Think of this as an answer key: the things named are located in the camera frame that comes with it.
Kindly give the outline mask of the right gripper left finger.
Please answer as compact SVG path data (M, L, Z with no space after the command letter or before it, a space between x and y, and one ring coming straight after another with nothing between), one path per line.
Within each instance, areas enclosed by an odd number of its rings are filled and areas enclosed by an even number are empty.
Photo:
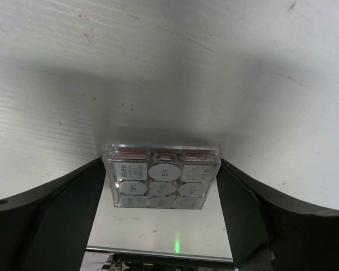
M80 270L105 175L97 158L0 199L0 270Z

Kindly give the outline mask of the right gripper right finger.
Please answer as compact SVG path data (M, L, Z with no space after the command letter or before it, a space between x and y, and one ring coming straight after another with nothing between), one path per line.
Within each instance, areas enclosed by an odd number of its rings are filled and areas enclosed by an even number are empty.
M339 270L339 210L280 192L226 160L216 178L235 268Z

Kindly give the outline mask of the clear eyeshadow palette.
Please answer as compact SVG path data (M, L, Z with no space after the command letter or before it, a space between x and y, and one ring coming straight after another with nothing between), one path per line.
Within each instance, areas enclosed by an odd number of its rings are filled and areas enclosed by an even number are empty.
M117 208L200 210L221 166L215 147L124 143L102 161Z

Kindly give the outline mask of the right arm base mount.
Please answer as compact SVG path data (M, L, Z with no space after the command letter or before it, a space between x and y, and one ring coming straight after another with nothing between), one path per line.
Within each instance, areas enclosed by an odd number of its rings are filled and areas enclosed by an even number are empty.
M228 261L111 253L99 270L236 270Z

